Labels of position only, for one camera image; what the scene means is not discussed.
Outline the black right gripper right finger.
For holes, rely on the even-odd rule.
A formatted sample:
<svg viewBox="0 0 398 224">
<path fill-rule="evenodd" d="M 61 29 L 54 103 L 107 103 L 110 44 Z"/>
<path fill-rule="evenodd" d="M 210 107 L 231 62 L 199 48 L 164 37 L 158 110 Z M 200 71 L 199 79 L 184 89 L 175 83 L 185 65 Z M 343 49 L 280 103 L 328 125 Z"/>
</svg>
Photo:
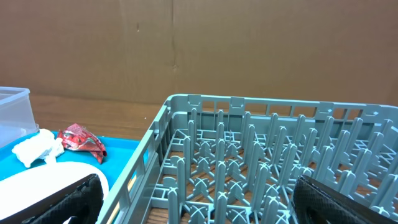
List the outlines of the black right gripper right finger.
<svg viewBox="0 0 398 224">
<path fill-rule="evenodd" d="M 298 177 L 292 200 L 299 224 L 395 223 L 307 175 Z"/>
</svg>

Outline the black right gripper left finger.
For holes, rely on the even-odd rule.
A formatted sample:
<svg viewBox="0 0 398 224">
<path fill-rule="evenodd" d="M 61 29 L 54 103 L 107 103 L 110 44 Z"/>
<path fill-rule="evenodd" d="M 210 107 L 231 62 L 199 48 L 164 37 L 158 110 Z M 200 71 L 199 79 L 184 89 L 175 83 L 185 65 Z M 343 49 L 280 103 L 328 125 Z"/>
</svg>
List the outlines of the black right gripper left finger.
<svg viewBox="0 0 398 224">
<path fill-rule="evenodd" d="M 100 177 L 90 174 L 39 202 L 1 220 L 1 223 L 95 224 L 103 205 Z"/>
</svg>

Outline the white round plate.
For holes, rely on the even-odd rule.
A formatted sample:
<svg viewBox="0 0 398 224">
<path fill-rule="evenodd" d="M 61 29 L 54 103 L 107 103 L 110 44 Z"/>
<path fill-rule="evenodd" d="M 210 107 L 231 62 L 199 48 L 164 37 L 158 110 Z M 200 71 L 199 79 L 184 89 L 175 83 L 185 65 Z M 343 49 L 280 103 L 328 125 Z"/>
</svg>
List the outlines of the white round plate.
<svg viewBox="0 0 398 224">
<path fill-rule="evenodd" d="M 106 197 L 109 184 L 98 168 L 82 162 L 56 162 L 18 172 L 1 181 L 1 219 L 41 201 L 80 179 L 96 174 Z"/>
</svg>

